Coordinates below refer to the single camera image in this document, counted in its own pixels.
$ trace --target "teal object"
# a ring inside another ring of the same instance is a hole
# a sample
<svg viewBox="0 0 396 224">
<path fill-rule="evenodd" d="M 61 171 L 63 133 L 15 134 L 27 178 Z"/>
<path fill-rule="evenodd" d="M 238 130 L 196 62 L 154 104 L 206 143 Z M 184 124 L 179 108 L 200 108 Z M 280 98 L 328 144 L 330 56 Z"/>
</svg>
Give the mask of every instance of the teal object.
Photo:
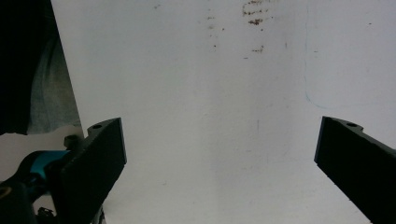
<svg viewBox="0 0 396 224">
<path fill-rule="evenodd" d="M 59 150 L 59 151 L 44 151 L 41 153 L 33 163 L 30 168 L 30 173 L 39 174 L 45 181 L 47 181 L 46 174 L 44 172 L 44 167 L 48 165 L 52 161 L 57 161 L 61 159 L 64 155 L 66 155 L 68 150 Z"/>
</svg>

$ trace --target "dark fabric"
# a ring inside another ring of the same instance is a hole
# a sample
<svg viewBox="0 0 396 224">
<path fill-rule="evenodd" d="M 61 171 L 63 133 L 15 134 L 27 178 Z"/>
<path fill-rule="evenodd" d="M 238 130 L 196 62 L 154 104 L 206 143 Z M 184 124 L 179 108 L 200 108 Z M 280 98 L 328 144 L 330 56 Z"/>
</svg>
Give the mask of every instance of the dark fabric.
<svg viewBox="0 0 396 224">
<path fill-rule="evenodd" d="M 44 44 L 42 3 L 0 1 L 0 134 L 26 134 L 32 80 Z"/>
<path fill-rule="evenodd" d="M 27 134 L 49 133 L 64 125 L 80 126 L 77 105 L 50 0 L 42 0 L 45 45 L 32 83 Z"/>
</svg>

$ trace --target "white wall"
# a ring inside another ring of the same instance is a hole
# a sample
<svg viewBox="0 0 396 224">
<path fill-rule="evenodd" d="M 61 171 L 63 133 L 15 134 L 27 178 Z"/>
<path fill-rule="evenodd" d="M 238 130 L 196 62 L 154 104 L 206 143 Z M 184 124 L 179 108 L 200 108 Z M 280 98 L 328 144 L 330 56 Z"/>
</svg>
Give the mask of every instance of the white wall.
<svg viewBox="0 0 396 224">
<path fill-rule="evenodd" d="M 369 223 L 313 159 L 323 115 L 396 146 L 395 1 L 52 2 L 83 127 L 122 117 L 109 224 Z"/>
</svg>

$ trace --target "stain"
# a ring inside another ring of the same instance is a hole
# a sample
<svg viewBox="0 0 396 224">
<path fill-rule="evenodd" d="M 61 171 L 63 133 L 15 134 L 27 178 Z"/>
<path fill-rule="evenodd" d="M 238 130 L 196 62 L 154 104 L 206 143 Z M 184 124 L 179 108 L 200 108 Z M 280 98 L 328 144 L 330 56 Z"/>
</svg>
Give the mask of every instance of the stain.
<svg viewBox="0 0 396 224">
<path fill-rule="evenodd" d="M 264 50 L 264 45 L 262 45 L 259 49 L 253 49 L 252 51 L 256 53 L 262 53 L 263 50 Z"/>
<path fill-rule="evenodd" d="M 252 16 L 255 14 L 262 14 L 263 9 L 260 7 L 262 0 L 253 0 L 242 5 L 242 15 Z"/>
<path fill-rule="evenodd" d="M 260 23 L 262 23 L 262 19 L 252 20 L 252 21 L 249 21 L 248 23 L 253 24 L 253 25 L 259 25 Z"/>
</svg>

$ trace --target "mounting hole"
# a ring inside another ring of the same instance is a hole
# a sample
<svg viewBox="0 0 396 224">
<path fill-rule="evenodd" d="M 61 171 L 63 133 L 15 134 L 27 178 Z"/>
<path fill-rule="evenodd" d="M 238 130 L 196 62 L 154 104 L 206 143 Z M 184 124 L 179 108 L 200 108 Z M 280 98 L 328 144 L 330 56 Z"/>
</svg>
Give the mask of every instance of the mounting hole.
<svg viewBox="0 0 396 224">
<path fill-rule="evenodd" d="M 10 187 L 2 187 L 0 188 L 0 200 L 6 197 L 10 192 L 12 191 L 12 188 Z"/>
<path fill-rule="evenodd" d="M 347 123 L 346 125 L 349 126 L 349 127 L 352 127 L 352 128 L 358 127 L 358 125 L 354 124 L 354 123 Z"/>
<path fill-rule="evenodd" d="M 102 125 L 96 124 L 96 125 L 93 125 L 92 128 L 93 129 L 100 129 L 100 128 L 102 128 Z"/>
</svg>

